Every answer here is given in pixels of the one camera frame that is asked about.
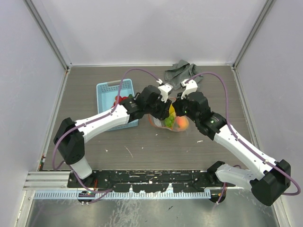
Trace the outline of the yellow banana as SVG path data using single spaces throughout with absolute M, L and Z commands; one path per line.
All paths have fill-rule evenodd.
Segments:
M 174 109 L 174 107 L 173 107 L 172 104 L 171 104 L 170 107 L 169 107 L 169 114 L 170 114 L 170 115 L 173 115 L 173 116 L 176 116 L 175 109 Z

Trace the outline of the clear zip top bag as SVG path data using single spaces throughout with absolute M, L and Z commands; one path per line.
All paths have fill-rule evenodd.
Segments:
M 150 114 L 149 122 L 156 128 L 167 129 L 174 132 L 186 131 L 189 129 L 189 121 L 186 116 L 176 116 L 176 112 L 172 104 L 169 107 L 169 116 L 164 120 L 159 120 Z

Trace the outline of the red strawberry cluster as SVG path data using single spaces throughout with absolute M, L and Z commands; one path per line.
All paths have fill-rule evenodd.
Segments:
M 128 96 L 115 96 L 115 101 L 114 101 L 112 107 L 114 107 L 116 105 L 116 103 L 120 103 L 121 101 L 128 99 L 128 98 L 132 98 L 132 97 L 133 96 L 131 94 L 129 94 Z

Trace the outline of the blue plastic basket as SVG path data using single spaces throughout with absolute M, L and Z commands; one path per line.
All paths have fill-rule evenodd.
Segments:
M 96 85 L 97 111 L 102 113 L 113 107 L 115 97 L 118 95 L 120 80 L 99 83 Z M 124 79 L 120 91 L 122 98 L 134 96 L 134 87 L 131 79 Z

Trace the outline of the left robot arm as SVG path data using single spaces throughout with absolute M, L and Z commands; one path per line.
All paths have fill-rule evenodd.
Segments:
M 53 140 L 54 153 L 59 152 L 70 167 L 76 187 L 88 189 L 95 181 L 93 170 L 85 158 L 85 144 L 107 130 L 139 120 L 146 114 L 165 120 L 169 117 L 172 103 L 170 90 L 168 84 L 159 87 L 149 85 L 134 97 L 118 97 L 107 111 L 82 120 L 66 118 L 62 121 Z

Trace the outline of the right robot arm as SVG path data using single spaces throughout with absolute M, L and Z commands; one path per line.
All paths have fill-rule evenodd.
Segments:
M 177 116 L 188 117 L 201 134 L 228 149 L 247 167 L 240 170 L 217 161 L 207 170 L 212 186 L 231 183 L 245 188 L 266 206 L 271 206 L 290 187 L 290 164 L 284 159 L 276 161 L 243 138 L 223 116 L 211 111 L 202 92 L 178 93 L 172 105 Z

